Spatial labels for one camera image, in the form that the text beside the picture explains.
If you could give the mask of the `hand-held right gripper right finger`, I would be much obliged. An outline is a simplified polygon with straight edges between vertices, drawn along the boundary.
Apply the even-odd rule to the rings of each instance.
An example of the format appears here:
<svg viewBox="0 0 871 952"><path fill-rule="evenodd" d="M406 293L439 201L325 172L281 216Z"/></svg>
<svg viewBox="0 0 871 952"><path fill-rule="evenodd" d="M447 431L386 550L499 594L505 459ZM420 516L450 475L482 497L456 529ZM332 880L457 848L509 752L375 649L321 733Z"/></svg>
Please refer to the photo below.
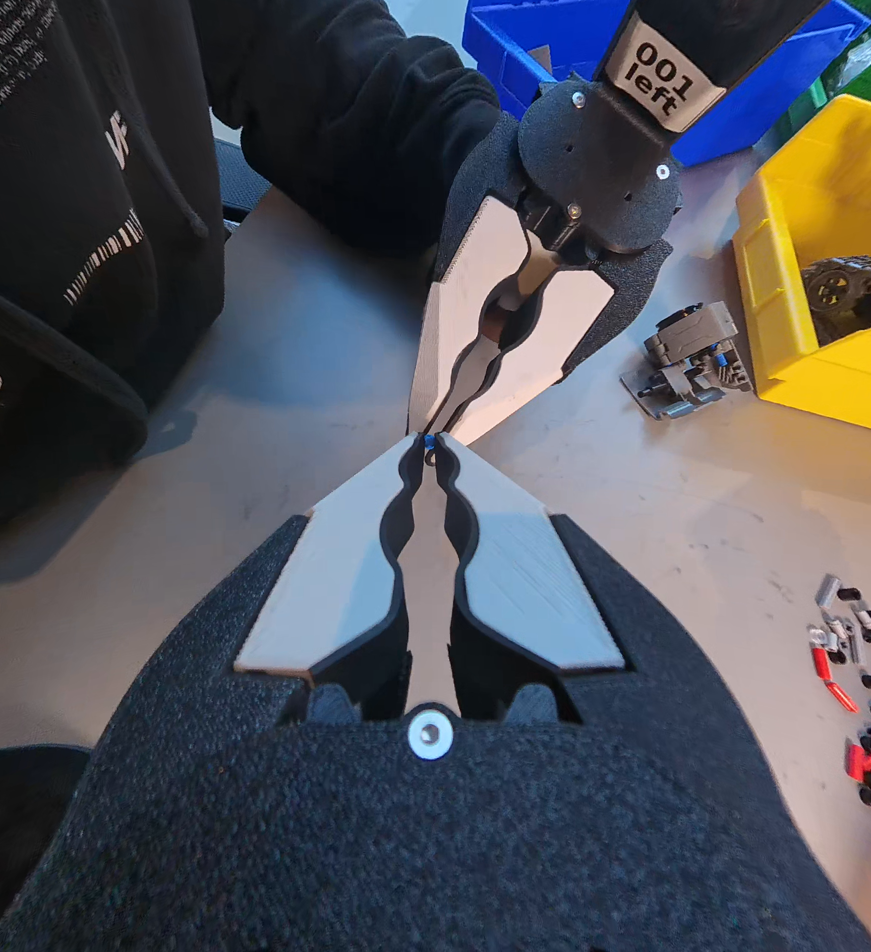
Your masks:
<svg viewBox="0 0 871 952"><path fill-rule="evenodd" d="M435 462L463 620L552 673L623 669L548 508L452 435L435 437Z"/></svg>

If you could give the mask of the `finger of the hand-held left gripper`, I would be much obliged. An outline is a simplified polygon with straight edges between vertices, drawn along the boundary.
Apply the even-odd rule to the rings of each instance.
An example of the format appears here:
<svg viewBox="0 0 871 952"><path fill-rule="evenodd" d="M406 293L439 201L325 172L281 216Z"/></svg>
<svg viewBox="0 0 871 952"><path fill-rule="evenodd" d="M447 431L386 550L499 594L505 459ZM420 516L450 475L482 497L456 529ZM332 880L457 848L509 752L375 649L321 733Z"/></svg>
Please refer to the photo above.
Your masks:
<svg viewBox="0 0 871 952"><path fill-rule="evenodd" d="M564 366L614 294L593 269L557 269L516 313L485 380L445 425L469 445L564 377Z"/></svg>
<svg viewBox="0 0 871 952"><path fill-rule="evenodd" d="M443 276L429 289L407 405L408 433L430 432L481 335L489 300L517 280L528 259L529 239L517 212L487 196Z"/></svg>

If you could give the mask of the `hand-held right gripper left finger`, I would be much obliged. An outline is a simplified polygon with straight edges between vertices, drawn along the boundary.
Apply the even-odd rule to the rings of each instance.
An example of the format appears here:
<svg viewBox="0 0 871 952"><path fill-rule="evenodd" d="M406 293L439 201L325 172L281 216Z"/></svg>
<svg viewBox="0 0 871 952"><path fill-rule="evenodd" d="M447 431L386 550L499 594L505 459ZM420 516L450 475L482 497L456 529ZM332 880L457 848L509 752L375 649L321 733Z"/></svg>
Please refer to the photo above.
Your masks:
<svg viewBox="0 0 871 952"><path fill-rule="evenodd" d="M306 513L306 526L234 659L234 670L327 677L392 627L398 557L414 530L419 434L411 433Z"/></svg>

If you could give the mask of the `grey toy brick assembly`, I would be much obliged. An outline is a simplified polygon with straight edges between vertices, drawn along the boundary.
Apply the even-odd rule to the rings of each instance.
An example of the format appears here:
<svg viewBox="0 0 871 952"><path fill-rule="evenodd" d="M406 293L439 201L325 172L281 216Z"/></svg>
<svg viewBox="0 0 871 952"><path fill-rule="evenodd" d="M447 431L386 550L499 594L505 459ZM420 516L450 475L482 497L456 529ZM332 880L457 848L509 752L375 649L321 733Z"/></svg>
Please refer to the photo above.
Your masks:
<svg viewBox="0 0 871 952"><path fill-rule="evenodd" d="M660 322L643 343L645 362L620 378L652 420L675 420L751 392L751 376L735 345L738 329L723 302L694 303Z"/></svg>

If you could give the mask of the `person's left forearm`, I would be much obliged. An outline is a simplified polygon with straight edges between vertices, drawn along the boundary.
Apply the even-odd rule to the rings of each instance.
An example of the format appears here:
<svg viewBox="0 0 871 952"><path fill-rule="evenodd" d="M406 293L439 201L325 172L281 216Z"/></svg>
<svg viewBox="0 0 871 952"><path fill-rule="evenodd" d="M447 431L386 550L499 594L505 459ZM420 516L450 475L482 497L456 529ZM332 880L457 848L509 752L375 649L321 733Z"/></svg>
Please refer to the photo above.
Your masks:
<svg viewBox="0 0 871 952"><path fill-rule="evenodd" d="M351 246L439 238L467 156L500 115L454 48L406 36L384 2L191 2L210 107L248 164Z"/></svg>

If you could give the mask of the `grey desk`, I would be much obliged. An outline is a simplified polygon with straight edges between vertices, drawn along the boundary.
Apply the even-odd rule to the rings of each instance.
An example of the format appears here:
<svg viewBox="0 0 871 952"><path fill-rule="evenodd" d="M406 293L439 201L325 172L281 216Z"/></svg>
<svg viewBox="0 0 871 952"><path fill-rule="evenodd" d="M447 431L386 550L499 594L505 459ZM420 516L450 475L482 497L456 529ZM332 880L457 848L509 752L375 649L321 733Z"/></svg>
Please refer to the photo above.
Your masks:
<svg viewBox="0 0 871 952"><path fill-rule="evenodd" d="M772 148L685 173L644 312L473 449L701 645L871 931L871 809L840 762L856 719L818 683L807 638L826 573L871 603L871 431L743 393L654 422L619 380L681 306L722 300L740 317L735 199ZM209 590L402 438L428 268L356 253L267 194L226 245L225 308L147 445L0 535L0 747L94 745Z"/></svg>

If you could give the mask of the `blue plastic bin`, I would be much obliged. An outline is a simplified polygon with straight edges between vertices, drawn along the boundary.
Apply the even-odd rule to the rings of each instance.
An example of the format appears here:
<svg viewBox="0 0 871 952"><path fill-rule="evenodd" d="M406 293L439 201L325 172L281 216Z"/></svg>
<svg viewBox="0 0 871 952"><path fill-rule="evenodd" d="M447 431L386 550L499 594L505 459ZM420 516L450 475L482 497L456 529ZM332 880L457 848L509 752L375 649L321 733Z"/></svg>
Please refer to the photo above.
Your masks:
<svg viewBox="0 0 871 952"><path fill-rule="evenodd" d="M469 2L463 47L521 118L539 85L577 73L589 81L629 2ZM686 168L754 146L871 19L847 2L826 2L674 145Z"/></svg>

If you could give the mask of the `yellow plastic bin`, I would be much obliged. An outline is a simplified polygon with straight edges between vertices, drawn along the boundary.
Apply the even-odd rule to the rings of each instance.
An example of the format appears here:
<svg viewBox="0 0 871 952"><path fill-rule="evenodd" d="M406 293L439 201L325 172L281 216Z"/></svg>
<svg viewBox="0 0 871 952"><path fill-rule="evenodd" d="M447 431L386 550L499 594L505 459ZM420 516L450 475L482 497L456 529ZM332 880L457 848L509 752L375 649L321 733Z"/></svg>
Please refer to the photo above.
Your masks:
<svg viewBox="0 0 871 952"><path fill-rule="evenodd" d="M834 99L736 205L756 393L871 429L871 102Z"/></svg>

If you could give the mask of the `yellow tracked toy vehicle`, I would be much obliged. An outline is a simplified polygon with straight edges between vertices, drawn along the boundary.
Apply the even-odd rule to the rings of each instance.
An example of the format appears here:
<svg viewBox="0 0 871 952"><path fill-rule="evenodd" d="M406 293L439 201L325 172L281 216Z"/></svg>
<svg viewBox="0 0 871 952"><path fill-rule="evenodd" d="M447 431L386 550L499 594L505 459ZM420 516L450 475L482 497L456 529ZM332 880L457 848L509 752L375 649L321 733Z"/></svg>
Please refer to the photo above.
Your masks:
<svg viewBox="0 0 871 952"><path fill-rule="evenodd" d="M833 219L847 239L801 270L821 349L871 330L871 172L852 163L833 184Z"/></svg>

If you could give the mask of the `pile of small brick parts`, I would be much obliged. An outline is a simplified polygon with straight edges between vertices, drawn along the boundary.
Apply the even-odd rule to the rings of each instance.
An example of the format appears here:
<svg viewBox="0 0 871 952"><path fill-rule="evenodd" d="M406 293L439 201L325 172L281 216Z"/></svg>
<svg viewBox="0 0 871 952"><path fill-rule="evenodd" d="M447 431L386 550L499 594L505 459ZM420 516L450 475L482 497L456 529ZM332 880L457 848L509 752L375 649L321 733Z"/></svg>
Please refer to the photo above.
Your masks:
<svg viewBox="0 0 871 952"><path fill-rule="evenodd" d="M866 721L846 743L846 775L871 808L871 605L863 592L826 574L814 601L821 623L808 628L814 672L836 703Z"/></svg>

